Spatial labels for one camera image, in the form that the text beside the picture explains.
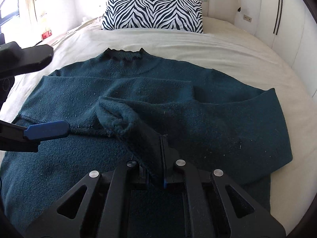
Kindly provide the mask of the wall power socket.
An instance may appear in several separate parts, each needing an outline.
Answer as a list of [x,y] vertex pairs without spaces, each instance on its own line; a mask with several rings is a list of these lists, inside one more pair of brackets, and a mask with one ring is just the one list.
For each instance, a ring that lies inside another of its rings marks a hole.
[[247,22],[250,22],[250,23],[252,21],[252,18],[250,18],[249,16],[247,16],[245,14],[243,15],[243,19],[246,20]]

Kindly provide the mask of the red box on nightstand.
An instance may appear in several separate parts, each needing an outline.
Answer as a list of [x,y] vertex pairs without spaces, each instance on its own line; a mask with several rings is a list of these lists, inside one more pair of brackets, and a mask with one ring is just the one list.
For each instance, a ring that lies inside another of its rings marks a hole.
[[41,37],[42,37],[42,40],[45,40],[47,39],[48,37],[52,36],[52,31],[51,30],[48,30],[46,32],[44,32]]

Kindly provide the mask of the beige padded headboard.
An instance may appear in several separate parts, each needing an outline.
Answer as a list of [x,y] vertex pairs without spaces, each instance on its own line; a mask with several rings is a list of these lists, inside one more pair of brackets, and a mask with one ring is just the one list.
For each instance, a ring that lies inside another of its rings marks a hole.
[[208,0],[202,3],[202,15],[234,24],[241,0]]

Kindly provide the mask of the beige bed sheet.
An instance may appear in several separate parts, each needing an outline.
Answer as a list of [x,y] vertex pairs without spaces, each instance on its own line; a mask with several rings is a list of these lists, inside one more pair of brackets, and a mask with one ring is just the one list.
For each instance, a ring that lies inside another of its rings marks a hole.
[[216,69],[267,90],[274,88],[290,136],[293,159],[271,177],[271,212],[290,233],[316,195],[316,103],[300,78],[272,49],[234,25],[205,17],[202,34],[159,29],[103,31],[101,19],[84,22],[64,36],[51,37],[52,63],[18,76],[1,119],[11,122],[40,79],[68,64],[94,58],[108,48],[138,51]]

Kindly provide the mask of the zebra print pillow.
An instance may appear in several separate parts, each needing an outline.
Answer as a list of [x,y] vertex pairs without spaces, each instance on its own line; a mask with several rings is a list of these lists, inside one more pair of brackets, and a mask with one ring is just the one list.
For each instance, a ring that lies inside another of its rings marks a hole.
[[203,33],[202,4],[196,0],[108,0],[101,27]]

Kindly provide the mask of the dark teal knit sweater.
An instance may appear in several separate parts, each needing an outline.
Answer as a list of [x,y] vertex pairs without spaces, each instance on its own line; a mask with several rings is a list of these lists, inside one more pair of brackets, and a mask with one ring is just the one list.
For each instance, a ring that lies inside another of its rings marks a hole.
[[42,77],[13,122],[56,120],[69,123],[68,137],[2,161],[2,207],[20,233],[89,171],[136,158],[128,132],[140,121],[198,169],[223,170],[265,209],[270,175],[292,161],[274,89],[144,50],[107,49]]

